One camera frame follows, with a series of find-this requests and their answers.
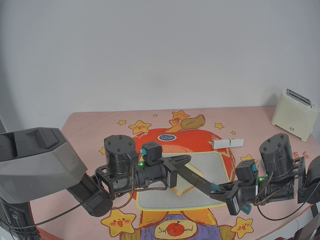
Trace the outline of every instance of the bread slice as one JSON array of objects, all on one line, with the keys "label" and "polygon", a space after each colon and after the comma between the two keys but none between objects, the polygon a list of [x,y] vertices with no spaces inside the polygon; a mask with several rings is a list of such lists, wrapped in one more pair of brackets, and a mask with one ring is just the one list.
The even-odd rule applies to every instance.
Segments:
[{"label": "bread slice", "polygon": [[[187,163],[186,167],[188,167],[190,170],[195,172],[196,174],[200,175],[202,178],[204,178],[204,174],[196,167],[194,167],[192,164]],[[189,190],[193,189],[194,185],[186,181],[184,178],[182,178],[179,174],[177,176],[177,186],[171,188],[171,190],[177,194],[178,196],[183,195],[184,193],[188,192]]]}]

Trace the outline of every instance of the white toaster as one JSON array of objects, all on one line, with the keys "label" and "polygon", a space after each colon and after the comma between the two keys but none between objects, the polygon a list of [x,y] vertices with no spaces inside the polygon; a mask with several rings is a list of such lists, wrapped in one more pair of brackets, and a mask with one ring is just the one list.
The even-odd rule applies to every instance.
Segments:
[{"label": "white toaster", "polygon": [[271,120],[287,132],[306,142],[316,122],[319,109],[310,99],[284,88]]}]

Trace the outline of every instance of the black metal bracket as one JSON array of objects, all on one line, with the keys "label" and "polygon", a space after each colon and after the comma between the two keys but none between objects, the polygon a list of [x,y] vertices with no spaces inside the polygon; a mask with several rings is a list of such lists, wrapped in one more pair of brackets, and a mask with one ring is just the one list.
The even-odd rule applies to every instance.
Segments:
[{"label": "black metal bracket", "polygon": [[127,174],[113,174],[111,171],[108,171],[108,166],[106,164],[98,167],[95,171],[95,174],[97,175],[99,180],[101,180],[104,184],[106,184],[106,186],[109,189],[109,194],[111,195],[112,200],[115,200],[116,194],[113,187],[113,183],[121,179],[124,175],[127,175]]}]

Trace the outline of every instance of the yellow border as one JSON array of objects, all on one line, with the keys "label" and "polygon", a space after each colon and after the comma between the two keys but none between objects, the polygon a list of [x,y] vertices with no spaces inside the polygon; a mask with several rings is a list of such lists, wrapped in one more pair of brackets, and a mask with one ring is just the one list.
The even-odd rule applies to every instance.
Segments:
[{"label": "yellow border", "polygon": [[[171,156],[176,156],[177,155],[178,156],[178,155],[181,155],[181,154],[189,155],[189,154],[206,154],[206,153],[217,153],[220,156],[220,158],[222,160],[222,163],[223,163],[224,172],[226,174],[227,182],[229,182],[229,176],[228,176],[228,173],[227,173],[226,165],[224,164],[222,154],[220,154],[218,151],[191,152],[191,153],[163,153],[163,155],[171,155]],[[145,208],[142,208],[141,206],[139,206],[138,197],[139,197],[139,192],[137,192],[137,200],[136,200],[136,204],[137,204],[138,208],[140,210],[142,210],[142,211],[149,211],[149,212],[179,212],[179,211],[189,211],[189,210],[200,210],[200,209],[214,208],[214,207],[227,205],[226,203],[221,203],[221,204],[213,204],[213,205],[208,205],[208,206],[189,207],[189,208],[145,209]]]}]

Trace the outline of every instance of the black wire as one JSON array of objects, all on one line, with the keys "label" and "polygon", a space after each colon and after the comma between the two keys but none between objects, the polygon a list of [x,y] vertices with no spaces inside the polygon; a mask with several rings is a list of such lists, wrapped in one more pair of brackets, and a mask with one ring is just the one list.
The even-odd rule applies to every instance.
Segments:
[{"label": "black wire", "polygon": [[121,208],[125,207],[128,203],[130,203],[130,201],[132,200],[132,197],[133,197],[133,195],[134,195],[134,169],[135,169],[135,167],[136,167],[136,166],[134,166],[134,167],[132,168],[132,187],[131,187],[131,195],[130,195],[128,201],[127,201],[125,204],[123,204],[122,206],[113,207],[113,208],[111,208],[110,210],[118,210],[118,209],[121,209]]},{"label": "black wire", "polygon": [[254,206],[258,206],[258,205],[262,204],[263,202],[265,202],[266,200],[268,200],[270,197],[272,197],[272,195],[274,195],[274,193],[272,193],[272,195],[269,195],[269,196],[266,197],[267,199],[263,199],[262,201],[257,202],[257,201],[258,201],[258,197],[261,196],[262,192],[263,192],[263,191],[266,189],[266,187],[269,185],[273,174],[274,174],[274,171],[271,172],[271,175],[270,175],[268,181],[267,181],[266,184],[263,186],[262,190],[260,190],[259,193],[258,193],[258,194],[256,195],[256,197],[254,198],[253,203],[252,203]]},{"label": "black wire", "polygon": [[290,213],[289,215],[287,215],[287,216],[285,216],[285,217],[283,217],[283,218],[268,218],[267,216],[265,216],[265,215],[262,213],[262,211],[260,210],[260,207],[259,207],[259,206],[257,206],[257,207],[258,207],[258,211],[259,211],[259,213],[262,215],[262,217],[264,217],[264,218],[267,219],[267,220],[274,221],[274,222],[276,222],[276,221],[281,221],[281,220],[284,220],[284,219],[286,219],[286,218],[289,218],[290,216],[294,215],[298,210],[300,210],[300,208],[302,208],[302,206],[304,206],[304,205],[308,202],[308,200],[312,197],[313,193],[316,191],[316,189],[318,188],[319,185],[320,185],[320,181],[318,182],[317,186],[314,188],[314,190],[312,191],[312,193],[309,195],[309,197],[307,198],[307,200],[306,200],[300,207],[298,207],[297,210],[295,210],[294,212]]},{"label": "black wire", "polygon": [[95,193],[94,195],[92,195],[91,197],[89,197],[87,200],[85,200],[85,201],[79,203],[78,205],[74,206],[73,208],[71,208],[71,209],[69,209],[69,210],[67,210],[67,211],[65,211],[65,212],[63,212],[63,213],[61,213],[61,214],[59,214],[59,215],[57,215],[57,216],[55,216],[55,217],[53,217],[53,218],[47,219],[47,220],[45,220],[45,221],[43,221],[43,222],[39,222],[39,223],[36,223],[36,224],[34,224],[34,225],[30,225],[30,226],[22,226],[22,227],[11,226],[11,225],[8,225],[8,226],[9,226],[10,228],[14,229],[14,230],[23,230],[23,229],[29,229],[29,228],[33,228],[33,227],[36,227],[36,226],[45,224],[45,223],[47,223],[47,222],[53,221],[53,220],[55,220],[55,219],[57,219],[57,218],[65,215],[65,214],[73,211],[74,209],[82,206],[83,204],[85,204],[85,203],[87,203],[87,202],[90,202],[91,200],[93,200],[94,198],[96,198],[96,197],[98,196],[99,192],[100,192],[100,189],[98,189],[98,190],[96,191],[96,193]]},{"label": "black wire", "polygon": [[[123,204],[123,205],[121,205],[121,206],[119,206],[119,207],[113,207],[113,208],[111,208],[110,210],[118,210],[118,209],[121,209],[121,208],[125,207],[125,206],[132,200],[134,192],[142,192],[142,191],[148,191],[148,190],[166,190],[166,189],[168,188],[168,186],[166,186],[166,187],[152,187],[152,188],[149,188],[149,189],[136,189],[136,190],[135,190],[135,189],[134,189],[134,168],[135,168],[135,166],[132,168],[132,188],[131,188],[131,195],[130,195],[128,201],[127,201],[125,204]],[[5,223],[5,222],[3,222],[3,223],[4,223],[5,225],[7,225],[8,227],[10,227],[10,230],[12,230],[13,232],[15,232],[16,234],[19,234],[19,235],[22,235],[22,236],[26,236],[26,235],[21,234],[21,233],[22,233],[21,231],[17,231],[17,230],[29,229],[29,228],[33,228],[33,227],[36,227],[36,226],[45,224],[45,223],[47,223],[47,222],[53,221],[53,220],[55,220],[55,219],[57,219],[57,218],[65,215],[65,214],[73,211],[74,209],[82,206],[83,204],[85,204],[85,203],[87,203],[87,202],[90,202],[90,201],[93,200],[94,198],[96,198],[96,197],[98,196],[99,192],[100,192],[100,186],[99,186],[99,180],[98,180],[98,177],[97,177],[96,174],[95,174],[95,177],[96,177],[97,182],[98,182],[98,184],[95,183],[95,185],[96,185],[97,188],[98,188],[97,192],[96,192],[94,195],[92,195],[90,198],[88,198],[87,200],[79,203],[78,205],[74,206],[73,208],[71,208],[71,209],[69,209],[69,210],[67,210],[67,211],[65,211],[65,212],[63,212],[63,213],[61,213],[61,214],[59,214],[59,215],[57,215],[57,216],[55,216],[55,217],[52,217],[52,218],[47,219],[47,220],[45,220],[45,221],[43,221],[43,222],[39,222],[39,223],[36,223],[36,224],[34,224],[34,225],[30,225],[30,226],[16,227],[16,226],[11,226],[11,225],[9,225],[9,224],[7,224],[7,223]]]}]

